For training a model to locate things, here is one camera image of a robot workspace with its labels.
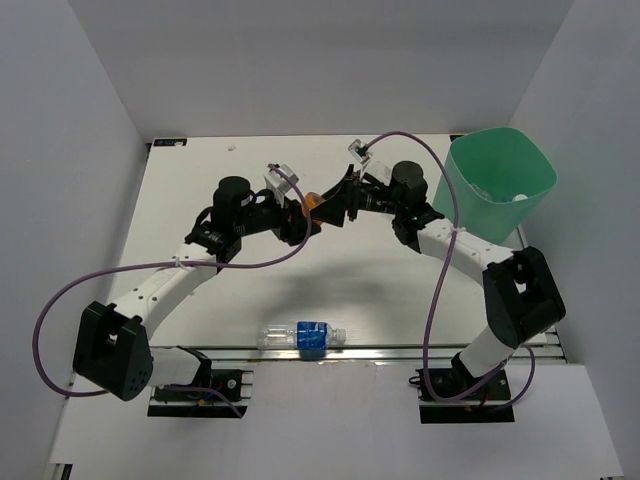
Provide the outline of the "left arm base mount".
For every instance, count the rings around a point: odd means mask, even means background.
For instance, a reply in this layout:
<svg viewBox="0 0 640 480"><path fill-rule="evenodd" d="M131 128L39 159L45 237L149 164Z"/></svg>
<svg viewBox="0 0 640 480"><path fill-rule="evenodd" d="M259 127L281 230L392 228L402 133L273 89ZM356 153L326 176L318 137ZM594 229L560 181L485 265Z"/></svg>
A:
<svg viewBox="0 0 640 480"><path fill-rule="evenodd" d="M241 418L248 409L253 372L224 366L192 348L152 348L147 415L158 418Z"/></svg>

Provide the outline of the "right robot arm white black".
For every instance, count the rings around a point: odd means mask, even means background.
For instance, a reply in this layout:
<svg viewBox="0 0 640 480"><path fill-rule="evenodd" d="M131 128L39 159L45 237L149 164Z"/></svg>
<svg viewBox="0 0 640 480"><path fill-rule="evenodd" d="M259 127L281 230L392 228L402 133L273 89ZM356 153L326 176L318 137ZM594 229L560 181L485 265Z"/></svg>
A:
<svg viewBox="0 0 640 480"><path fill-rule="evenodd" d="M452 361L453 390L472 399L486 389L489 373L562 320L566 307L540 250L512 250L455 227L428 203L427 190L423 169L402 161L388 182L349 168L329 191L307 198L313 220L337 227L361 210L392 215L401 244L482 287L487 325Z"/></svg>

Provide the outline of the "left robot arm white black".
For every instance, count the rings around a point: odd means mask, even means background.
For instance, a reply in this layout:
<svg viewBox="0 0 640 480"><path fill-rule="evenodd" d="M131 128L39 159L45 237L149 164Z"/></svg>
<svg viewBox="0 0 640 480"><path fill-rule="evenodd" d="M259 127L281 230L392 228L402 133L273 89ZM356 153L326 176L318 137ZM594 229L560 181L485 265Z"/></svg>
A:
<svg viewBox="0 0 640 480"><path fill-rule="evenodd" d="M296 189L297 176L285 165L272 165L264 179L265 189L254 192L243 177L223 178L169 262L111 303L94 301L85 308L72 362L76 374L123 401L146 387L182 391L191 399L214 391L208 357L150 341L198 287L235 268L243 237L271 231L300 251L315 233L305 199L286 196Z"/></svg>

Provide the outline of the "clear bottle dark blue label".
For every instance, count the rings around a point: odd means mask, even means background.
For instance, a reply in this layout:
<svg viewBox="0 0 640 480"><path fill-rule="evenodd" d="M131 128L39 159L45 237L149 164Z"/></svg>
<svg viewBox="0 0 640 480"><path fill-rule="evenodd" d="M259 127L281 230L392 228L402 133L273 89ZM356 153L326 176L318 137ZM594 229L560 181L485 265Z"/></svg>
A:
<svg viewBox="0 0 640 480"><path fill-rule="evenodd" d="M346 343L345 329L326 322L299 321L291 325L271 325L260 331L257 347L262 350L326 351Z"/></svg>

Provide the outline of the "clear bottle blue green label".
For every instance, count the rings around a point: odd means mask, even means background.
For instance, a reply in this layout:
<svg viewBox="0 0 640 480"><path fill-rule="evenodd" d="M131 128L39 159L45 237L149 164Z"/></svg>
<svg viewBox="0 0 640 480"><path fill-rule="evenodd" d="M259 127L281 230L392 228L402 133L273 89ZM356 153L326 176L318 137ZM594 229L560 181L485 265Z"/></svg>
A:
<svg viewBox="0 0 640 480"><path fill-rule="evenodd" d="M518 193L512 197L508 197L503 194L500 194L500 195L492 194L489 191L481 188L476 184L472 184L472 188L480 198L484 199L485 201L493 202L493 203L514 203L514 202L520 202L520 201L525 201L529 199L529 197L523 193Z"/></svg>

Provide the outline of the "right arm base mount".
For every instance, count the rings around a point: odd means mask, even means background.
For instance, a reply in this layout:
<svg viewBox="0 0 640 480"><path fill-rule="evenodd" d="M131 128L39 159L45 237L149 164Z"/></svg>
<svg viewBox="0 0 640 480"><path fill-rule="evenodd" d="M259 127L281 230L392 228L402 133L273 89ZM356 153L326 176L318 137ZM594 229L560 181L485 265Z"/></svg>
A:
<svg viewBox="0 0 640 480"><path fill-rule="evenodd" d="M408 379L416 389L420 423L423 425L475 425L507 424L515 422L512 406L504 407L511 400L511 389L506 373L496 376L464 399L436 401L426 388L425 374L417 369Z"/></svg>

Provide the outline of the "orange juice bottle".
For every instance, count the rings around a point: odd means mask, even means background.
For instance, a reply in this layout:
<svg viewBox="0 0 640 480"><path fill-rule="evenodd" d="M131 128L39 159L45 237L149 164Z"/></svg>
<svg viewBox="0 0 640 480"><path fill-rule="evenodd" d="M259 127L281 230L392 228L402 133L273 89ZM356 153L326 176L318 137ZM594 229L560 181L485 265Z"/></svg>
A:
<svg viewBox="0 0 640 480"><path fill-rule="evenodd" d="M312 217L312 211L325 202L325 199L318 193L308 192L305 195L305 202L307 205L308 216Z"/></svg>

